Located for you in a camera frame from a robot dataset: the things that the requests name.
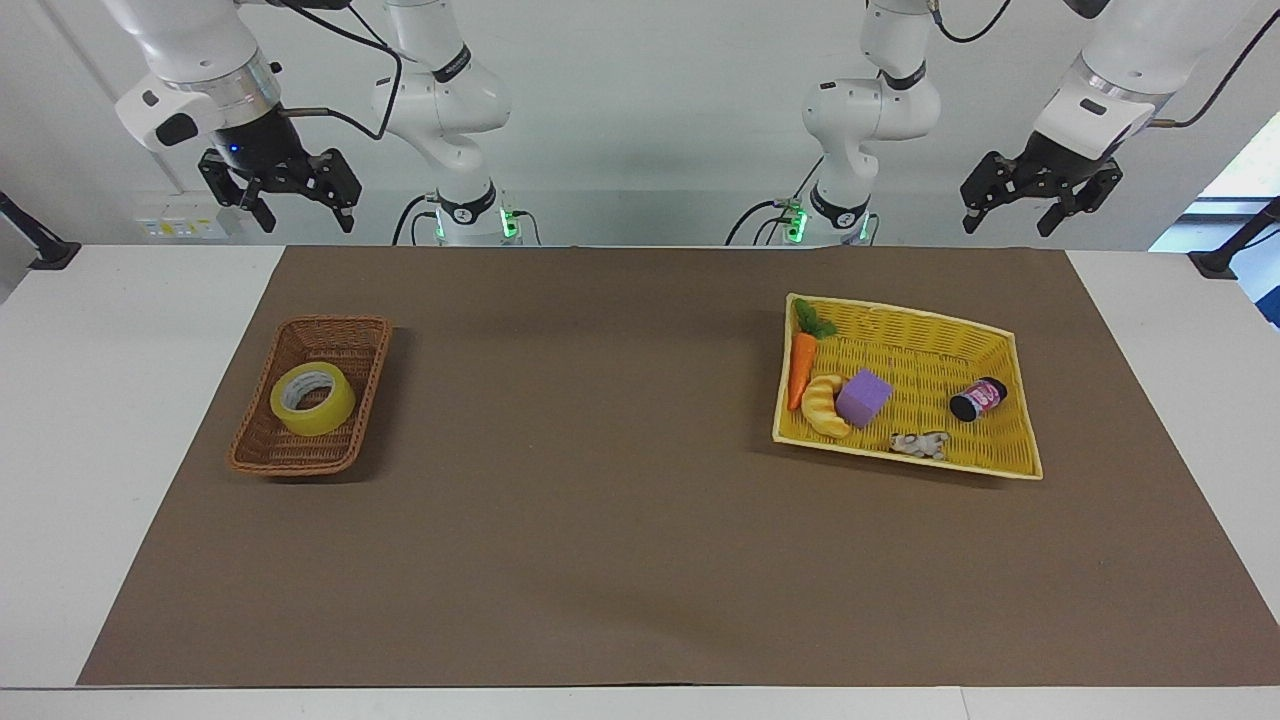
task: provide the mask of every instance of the green led light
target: green led light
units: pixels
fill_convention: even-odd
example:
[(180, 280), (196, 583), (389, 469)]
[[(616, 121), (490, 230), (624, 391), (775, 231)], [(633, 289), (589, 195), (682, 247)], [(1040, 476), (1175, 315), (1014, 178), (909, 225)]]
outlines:
[(502, 210), (502, 231), (507, 234), (508, 238), (520, 234), (520, 223), (516, 222), (516, 218), (511, 213), (508, 213), (506, 208), (502, 208), (500, 210)]
[(804, 228), (809, 224), (809, 213), (796, 210), (796, 217), (791, 218), (791, 227), (787, 228), (787, 240), (795, 243), (804, 241)]

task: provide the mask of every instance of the yellow wicker basket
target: yellow wicker basket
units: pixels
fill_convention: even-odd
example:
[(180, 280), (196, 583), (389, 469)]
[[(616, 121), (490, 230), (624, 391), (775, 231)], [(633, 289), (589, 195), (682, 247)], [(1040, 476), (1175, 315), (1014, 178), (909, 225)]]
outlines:
[[(796, 299), (809, 301), (822, 319), (831, 320), (838, 329), (836, 336), (818, 342), (813, 377), (850, 378), (865, 368), (893, 387), (888, 402), (867, 429), (855, 427), (847, 437), (836, 439), (814, 432), (799, 410), (787, 410), (791, 341), (797, 331)], [(782, 357), (782, 382), (773, 416), (776, 442), (1001, 478), (1038, 480), (1044, 477), (1012, 333), (908, 307), (792, 293), (787, 296)], [(989, 415), (961, 423), (951, 414), (948, 401), (982, 377), (1004, 382), (1009, 397)], [(933, 430), (951, 434), (943, 460), (888, 450), (893, 433)]]

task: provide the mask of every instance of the small jar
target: small jar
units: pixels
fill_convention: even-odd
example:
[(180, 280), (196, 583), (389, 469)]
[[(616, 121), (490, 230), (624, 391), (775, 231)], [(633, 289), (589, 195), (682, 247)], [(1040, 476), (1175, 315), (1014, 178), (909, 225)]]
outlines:
[(1009, 397), (1009, 388), (996, 378), (978, 378), (969, 389), (951, 398), (951, 414), (972, 423)]

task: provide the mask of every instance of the white table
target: white table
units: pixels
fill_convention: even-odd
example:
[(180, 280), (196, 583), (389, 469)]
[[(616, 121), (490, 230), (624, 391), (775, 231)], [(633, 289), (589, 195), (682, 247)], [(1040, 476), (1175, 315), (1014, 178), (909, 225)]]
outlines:
[[(0, 717), (1280, 717), (1280, 687), (70, 689), (280, 252), (88, 246), (0, 305)], [(1180, 255), (1071, 260), (1280, 616), (1280, 334)]]

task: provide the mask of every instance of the brown wicker basket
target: brown wicker basket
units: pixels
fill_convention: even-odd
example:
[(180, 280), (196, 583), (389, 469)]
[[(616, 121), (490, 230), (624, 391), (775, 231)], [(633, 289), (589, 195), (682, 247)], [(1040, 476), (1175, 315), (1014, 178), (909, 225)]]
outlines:
[[(282, 324), (227, 462), (241, 473), (294, 478), (332, 475), (351, 468), (365, 441), (390, 338), (390, 320), (369, 315), (305, 315)], [(271, 413), (270, 395), (284, 373), (311, 361), (337, 365), (356, 391), (357, 402), (337, 430), (301, 437)]]

